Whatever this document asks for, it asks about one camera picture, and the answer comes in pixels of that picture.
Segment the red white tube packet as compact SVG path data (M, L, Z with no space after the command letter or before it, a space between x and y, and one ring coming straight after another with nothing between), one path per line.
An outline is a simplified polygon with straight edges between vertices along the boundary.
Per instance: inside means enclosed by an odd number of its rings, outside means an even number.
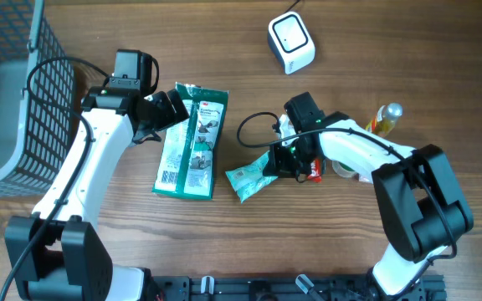
M323 172L320 159L315 159L311 162L310 170L311 173L306 177L306 179L315 183L321 183Z

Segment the green lid white jar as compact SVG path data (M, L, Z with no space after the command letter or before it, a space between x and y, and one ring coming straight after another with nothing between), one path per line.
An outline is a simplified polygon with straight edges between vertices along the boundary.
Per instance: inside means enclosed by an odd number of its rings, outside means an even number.
M339 161L333 161L332 168L338 176L341 176L343 178L352 178L356 175L356 172L354 170L340 163Z

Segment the green 3M gloves packet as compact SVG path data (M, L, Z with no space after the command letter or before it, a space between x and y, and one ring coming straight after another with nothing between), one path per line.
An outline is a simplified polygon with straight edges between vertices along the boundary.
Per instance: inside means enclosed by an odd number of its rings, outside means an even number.
M210 200L214 156L228 108L227 90L177 83L189 118L167 129L152 191L184 199Z

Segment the yellow oil bottle silver cap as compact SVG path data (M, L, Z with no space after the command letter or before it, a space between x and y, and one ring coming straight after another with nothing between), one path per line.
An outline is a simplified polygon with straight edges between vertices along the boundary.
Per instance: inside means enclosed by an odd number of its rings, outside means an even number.
M396 126L403 115L403 108L399 103L383 105L367 124L365 130L380 137L387 136Z

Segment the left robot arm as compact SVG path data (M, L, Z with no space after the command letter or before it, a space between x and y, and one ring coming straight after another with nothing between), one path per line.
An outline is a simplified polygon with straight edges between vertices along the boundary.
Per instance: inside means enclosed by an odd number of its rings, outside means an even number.
M5 243L11 286L24 300L162 300L148 268L115 265L97 232L106 188L125 149L157 141L188 118L175 90L158 90L150 54L120 49L115 69L89 89L80 125L52 186L29 217L12 217Z

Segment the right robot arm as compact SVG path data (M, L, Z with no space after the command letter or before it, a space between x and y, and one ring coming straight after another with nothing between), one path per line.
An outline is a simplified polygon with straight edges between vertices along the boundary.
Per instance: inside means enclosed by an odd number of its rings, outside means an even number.
M397 300L412 291L435 261L452 259L474 219L447 156L436 145L415 149L362 129L348 115L326 115L307 92L285 103L274 130L264 175L304 181L316 161L345 164L375 190L389 241L371 276L379 296Z

